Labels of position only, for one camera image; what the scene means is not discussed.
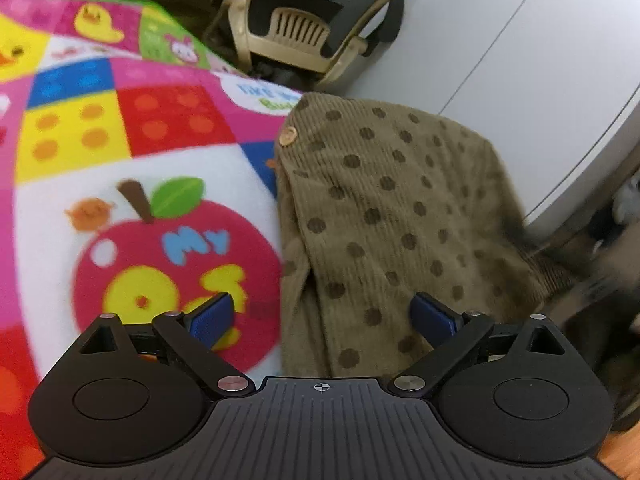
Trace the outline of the colourful cartoon play mat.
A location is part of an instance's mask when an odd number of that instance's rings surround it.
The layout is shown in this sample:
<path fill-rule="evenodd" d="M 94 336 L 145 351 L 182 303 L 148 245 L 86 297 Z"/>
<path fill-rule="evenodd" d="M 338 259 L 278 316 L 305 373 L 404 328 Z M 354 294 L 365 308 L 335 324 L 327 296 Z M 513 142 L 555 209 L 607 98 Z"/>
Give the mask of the colourful cartoon play mat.
<path fill-rule="evenodd" d="M 1 0 L 1 474 L 42 459 L 35 386 L 95 318 L 228 292 L 214 351 L 278 374 L 273 144 L 297 91 L 141 0 Z"/>

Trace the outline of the olive polka dot garment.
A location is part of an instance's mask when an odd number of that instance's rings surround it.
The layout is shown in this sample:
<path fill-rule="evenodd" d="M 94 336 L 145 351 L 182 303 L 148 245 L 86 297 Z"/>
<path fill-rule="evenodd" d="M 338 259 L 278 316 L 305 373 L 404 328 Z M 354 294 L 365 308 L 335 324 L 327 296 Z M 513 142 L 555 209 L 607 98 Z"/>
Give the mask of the olive polka dot garment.
<path fill-rule="evenodd" d="M 431 349 L 409 320 L 420 292 L 516 323 L 576 283 L 526 238 L 492 144 L 453 120 L 307 93 L 274 154 L 285 374 L 409 367 Z"/>

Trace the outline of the beige mesh office chair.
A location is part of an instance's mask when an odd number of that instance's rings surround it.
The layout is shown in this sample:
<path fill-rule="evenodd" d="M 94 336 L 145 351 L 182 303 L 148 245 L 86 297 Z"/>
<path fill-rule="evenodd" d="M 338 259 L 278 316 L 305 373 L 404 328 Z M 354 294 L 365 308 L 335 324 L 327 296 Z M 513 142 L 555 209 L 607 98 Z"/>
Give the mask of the beige mesh office chair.
<path fill-rule="evenodd" d="M 300 90 L 337 82 L 399 35 L 405 0 L 212 0 L 203 40 L 247 75 Z"/>

